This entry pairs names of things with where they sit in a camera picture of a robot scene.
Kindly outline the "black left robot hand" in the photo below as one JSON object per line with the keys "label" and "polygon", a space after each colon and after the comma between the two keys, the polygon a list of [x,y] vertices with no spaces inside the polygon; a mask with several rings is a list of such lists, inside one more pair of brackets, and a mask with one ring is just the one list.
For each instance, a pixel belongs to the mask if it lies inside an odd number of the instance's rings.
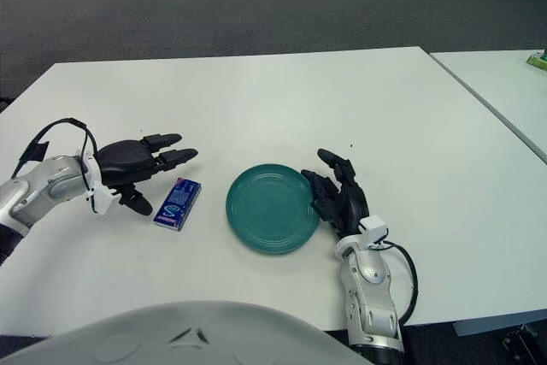
{"label": "black left robot hand", "polygon": [[195,149],[170,150],[182,136],[177,133],[153,134],[140,140],[122,140],[103,147],[95,155],[102,183],[120,197],[119,204],[144,216],[152,206],[136,189],[136,184],[153,175],[172,170],[196,157]]}

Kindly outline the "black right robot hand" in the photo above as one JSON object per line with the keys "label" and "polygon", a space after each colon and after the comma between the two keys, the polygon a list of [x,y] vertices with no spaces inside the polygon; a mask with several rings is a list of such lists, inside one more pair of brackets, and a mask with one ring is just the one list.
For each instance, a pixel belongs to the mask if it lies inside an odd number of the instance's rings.
{"label": "black right robot hand", "polygon": [[338,239],[359,234],[360,220],[370,214],[350,160],[325,149],[318,149],[317,156],[333,171],[340,187],[337,188],[328,177],[303,169],[301,175],[309,182],[312,193],[312,208],[330,224]]}

